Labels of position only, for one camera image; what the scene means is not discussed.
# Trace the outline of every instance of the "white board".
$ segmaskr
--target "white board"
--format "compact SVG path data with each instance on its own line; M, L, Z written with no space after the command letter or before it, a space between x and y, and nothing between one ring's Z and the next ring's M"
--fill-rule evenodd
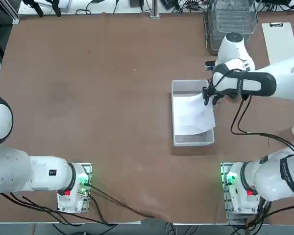
M263 32L270 64L294 56L294 35L290 23L263 23Z

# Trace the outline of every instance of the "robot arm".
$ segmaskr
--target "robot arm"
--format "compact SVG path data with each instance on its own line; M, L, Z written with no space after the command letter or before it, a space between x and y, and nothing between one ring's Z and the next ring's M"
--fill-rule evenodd
M270 202L294 197L294 153L284 148L253 162L234 163L226 181L234 213L256 213L260 196Z
M206 103L213 95L230 94L294 99L294 56L253 71L254 63L241 40L233 42L227 35L222 41L211 84L203 89Z
M0 97L0 144L13 127L12 110ZM58 208L64 212L85 212L90 177L78 163L53 156L29 156L0 145L0 193L56 191Z

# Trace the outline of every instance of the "white paper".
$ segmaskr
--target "white paper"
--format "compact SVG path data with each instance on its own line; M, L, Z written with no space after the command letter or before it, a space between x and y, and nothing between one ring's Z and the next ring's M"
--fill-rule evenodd
M174 134L197 135L216 126L212 102L204 105L202 94L173 97Z

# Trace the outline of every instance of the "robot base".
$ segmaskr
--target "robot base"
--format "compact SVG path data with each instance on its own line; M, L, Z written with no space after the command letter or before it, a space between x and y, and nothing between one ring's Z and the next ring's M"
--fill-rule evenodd
M228 224L245 224L245 220L251 215L257 213L257 207L259 204L259 195L258 199L254 202L254 207L244 207L243 204L240 202L239 190L243 188L239 187L239 182L234 182L230 186L227 186L229 180L228 178L232 178L232 176L239 176L240 169L243 163L221 163L220 164L220 171L222 176L222 186L223 186L223 200L224 200L224 207L226 212L226 218Z
M226 183L232 200L234 213L256 214L260 195L248 193L241 182L241 168L243 163L234 163L226 175Z
M64 195L57 192L57 209L67 213L88 212L90 187L84 186L83 183L91 184L92 163L72 163L72 165L76 171L74 187Z

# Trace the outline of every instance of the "plastic bin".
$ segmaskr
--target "plastic bin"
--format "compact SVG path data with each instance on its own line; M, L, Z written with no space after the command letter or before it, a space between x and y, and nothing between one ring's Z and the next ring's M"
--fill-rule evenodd
M193 96L200 94L203 87L208 86L207 80L179 80L172 81L172 123L173 123L173 144L176 147L179 146L206 146L215 142L214 130L197 134L179 136L174 133L174 102L173 97L176 96Z

